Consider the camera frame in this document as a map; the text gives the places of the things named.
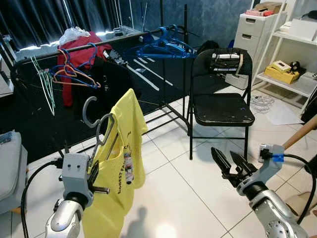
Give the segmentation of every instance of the black folding chair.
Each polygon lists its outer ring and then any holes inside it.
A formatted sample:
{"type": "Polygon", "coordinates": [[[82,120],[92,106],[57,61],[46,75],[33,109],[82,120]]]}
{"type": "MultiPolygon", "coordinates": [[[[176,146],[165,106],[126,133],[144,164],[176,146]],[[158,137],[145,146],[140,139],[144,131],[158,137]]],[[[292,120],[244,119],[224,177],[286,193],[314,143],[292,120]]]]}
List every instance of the black folding chair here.
{"type": "Polygon", "coordinates": [[[189,108],[187,118],[190,114],[190,160],[193,159],[193,139],[243,139],[244,157],[248,154],[249,126],[255,118],[250,111],[252,81],[252,60],[247,51],[239,48],[213,49],[201,52],[193,61],[191,69],[191,85],[189,94],[189,108]],[[198,76],[212,75],[218,73],[232,73],[236,71],[219,71],[211,67],[213,54],[235,54],[243,55],[242,64],[239,65],[238,73],[248,76],[248,86],[243,96],[238,93],[214,93],[194,94],[194,80],[198,76]],[[202,137],[193,136],[193,114],[196,122],[203,126],[240,126],[245,127],[245,137],[202,137]]]}

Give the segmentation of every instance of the black clothing rack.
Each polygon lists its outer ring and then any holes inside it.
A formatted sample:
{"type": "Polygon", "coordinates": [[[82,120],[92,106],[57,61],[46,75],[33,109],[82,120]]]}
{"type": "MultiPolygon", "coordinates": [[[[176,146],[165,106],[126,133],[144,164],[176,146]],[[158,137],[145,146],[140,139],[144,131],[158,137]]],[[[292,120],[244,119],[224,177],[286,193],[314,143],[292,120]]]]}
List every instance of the black clothing rack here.
{"type": "MultiPolygon", "coordinates": [[[[163,20],[163,0],[160,0],[160,16],[161,16],[161,24],[163,26],[163,23],[164,23],[164,20],[163,20]]],[[[173,30],[174,29],[174,26],[168,26],[166,27],[167,30],[173,30]]],[[[185,4],[185,11],[184,11],[184,26],[179,26],[179,28],[181,28],[183,30],[183,32],[179,32],[181,34],[184,35],[184,42],[185,43],[188,43],[188,31],[187,31],[187,5],[185,4]]],[[[153,33],[159,33],[161,32],[160,29],[157,29],[157,30],[153,30],[153,31],[150,31],[151,34],[153,33]]],[[[127,36],[121,36],[121,37],[117,37],[117,38],[114,38],[114,39],[109,39],[109,40],[105,40],[105,41],[102,41],[102,42],[98,42],[98,43],[95,43],[96,46],[102,46],[102,45],[105,45],[105,44],[109,44],[109,43],[113,43],[113,42],[120,42],[120,41],[125,41],[125,40],[128,40],[128,39],[133,39],[133,38],[139,38],[140,36],[144,36],[146,34],[148,34],[149,32],[141,32],[141,33],[137,33],[137,34],[133,34],[133,35],[127,35],[127,36]]],[[[78,46],[78,47],[74,47],[74,48],[70,48],[70,49],[67,49],[68,52],[74,52],[74,51],[80,51],[80,50],[85,50],[85,49],[88,49],[88,48],[92,48],[94,46],[92,45],[84,45],[84,46],[78,46]]],[[[53,53],[49,53],[49,54],[44,54],[44,55],[41,55],[41,56],[37,56],[36,59],[37,61],[40,61],[40,60],[44,60],[44,59],[48,59],[48,58],[53,58],[53,57],[57,57],[58,55],[61,55],[61,53],[59,51],[56,51],[56,52],[53,52],[53,53]]],[[[44,122],[40,119],[40,116],[38,115],[37,113],[37,110],[35,110],[32,102],[30,102],[30,100],[28,99],[28,97],[23,93],[23,89],[21,89],[22,85],[20,84],[20,75],[19,73],[17,72],[17,69],[19,66],[23,65],[23,64],[28,64],[28,63],[32,63],[31,59],[30,58],[27,58],[27,59],[23,59],[23,60],[20,60],[18,62],[16,62],[10,69],[10,74],[11,74],[11,81],[12,83],[14,84],[14,87],[17,89],[17,91],[23,96],[23,98],[27,101],[27,103],[29,104],[29,107],[31,108],[32,111],[34,111],[34,113],[36,114],[36,117],[38,119],[38,121],[40,122],[40,126],[43,128],[43,131],[44,133],[46,133],[46,136],[49,137],[53,144],[55,145],[56,149],[58,150],[59,154],[61,155],[61,157],[63,157],[63,153],[61,152],[61,149],[60,149],[60,146],[57,144],[57,142],[55,141],[54,137],[52,135],[50,135],[50,133],[48,132],[47,130],[47,127],[46,125],[44,124],[44,122]]],[[[180,114],[176,109],[174,109],[171,105],[169,105],[168,103],[165,102],[165,97],[166,97],[166,79],[165,79],[165,61],[162,60],[162,64],[163,64],[163,99],[159,105],[159,108],[157,110],[161,110],[162,108],[166,107],[168,108],[170,111],[169,112],[166,112],[162,115],[159,115],[149,121],[147,121],[146,123],[149,123],[149,122],[152,122],[156,119],[159,119],[165,115],[168,115],[170,113],[174,113],[177,117],[169,120],[169,121],[166,121],[150,130],[148,130],[146,133],[150,132],[150,131],[153,131],[161,126],[164,126],[176,119],[181,119],[182,121],[184,121],[186,123],[186,126],[187,126],[187,133],[189,134],[189,128],[190,128],[190,125],[189,125],[189,122],[188,120],[185,118],[185,96],[186,96],[186,59],[183,60],[183,113],[180,114]]],[[[81,153],[81,152],[84,152],[90,148],[93,148],[95,145],[92,145],[88,148],[85,148],[81,151],[79,151],[78,153],[81,153]]]]}

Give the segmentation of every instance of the chair seat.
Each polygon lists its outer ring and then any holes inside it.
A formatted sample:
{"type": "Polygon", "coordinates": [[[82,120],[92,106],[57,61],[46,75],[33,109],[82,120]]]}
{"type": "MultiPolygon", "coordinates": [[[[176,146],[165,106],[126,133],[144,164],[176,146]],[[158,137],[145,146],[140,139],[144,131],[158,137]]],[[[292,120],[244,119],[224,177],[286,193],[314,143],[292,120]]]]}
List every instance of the chair seat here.
{"type": "Polygon", "coordinates": [[[196,122],[204,126],[251,126],[255,121],[238,93],[194,95],[196,122]]]}

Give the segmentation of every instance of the blue wall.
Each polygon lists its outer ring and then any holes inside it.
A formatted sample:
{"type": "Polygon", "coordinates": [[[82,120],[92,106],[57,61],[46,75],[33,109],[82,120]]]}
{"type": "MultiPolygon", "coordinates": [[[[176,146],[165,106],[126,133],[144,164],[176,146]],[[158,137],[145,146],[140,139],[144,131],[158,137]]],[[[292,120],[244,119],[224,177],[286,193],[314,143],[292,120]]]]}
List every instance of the blue wall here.
{"type": "MultiPolygon", "coordinates": [[[[147,0],[142,0],[143,9],[147,0]]],[[[142,29],[141,0],[131,0],[134,27],[142,29]]],[[[148,0],[146,29],[160,26],[159,0],[148,0]]],[[[120,0],[123,25],[132,26],[129,20],[128,0],[120,0]]],[[[227,47],[234,39],[239,15],[250,8],[251,0],[165,0],[164,24],[183,25],[184,4],[188,4],[188,30],[201,36],[190,36],[190,44],[195,47],[206,40],[214,40],[221,47],[227,47]]]]}

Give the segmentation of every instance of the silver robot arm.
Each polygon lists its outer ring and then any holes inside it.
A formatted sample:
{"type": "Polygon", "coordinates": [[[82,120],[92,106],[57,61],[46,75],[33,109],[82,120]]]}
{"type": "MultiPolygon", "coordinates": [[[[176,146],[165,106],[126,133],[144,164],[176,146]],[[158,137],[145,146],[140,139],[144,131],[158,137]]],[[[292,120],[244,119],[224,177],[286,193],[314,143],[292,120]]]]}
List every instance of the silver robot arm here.
{"type": "Polygon", "coordinates": [[[65,154],[62,167],[64,199],[56,203],[55,212],[46,222],[46,238],[78,237],[84,210],[93,203],[93,192],[109,194],[109,188],[93,186],[99,163],[94,164],[90,174],[88,164],[88,155],[65,154]]]}
{"type": "Polygon", "coordinates": [[[221,169],[222,177],[237,188],[241,196],[246,196],[250,207],[264,227],[267,238],[308,238],[305,230],[296,223],[296,218],[284,201],[265,183],[282,168],[284,148],[279,145],[261,145],[257,169],[241,155],[230,151],[237,165],[237,174],[231,174],[231,165],[224,154],[211,148],[211,154],[221,169]]]}

